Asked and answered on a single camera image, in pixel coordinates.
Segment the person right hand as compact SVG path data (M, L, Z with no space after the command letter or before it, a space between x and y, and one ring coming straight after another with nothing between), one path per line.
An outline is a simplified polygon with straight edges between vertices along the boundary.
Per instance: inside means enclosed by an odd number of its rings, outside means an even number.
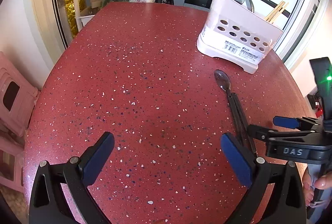
M302 177L302 183L305 203L306 206L309 206L310 202L314 198L314 189L326 190L332 187L332 173L329 172L321 176L315 182L312 182L308 168L306 168Z

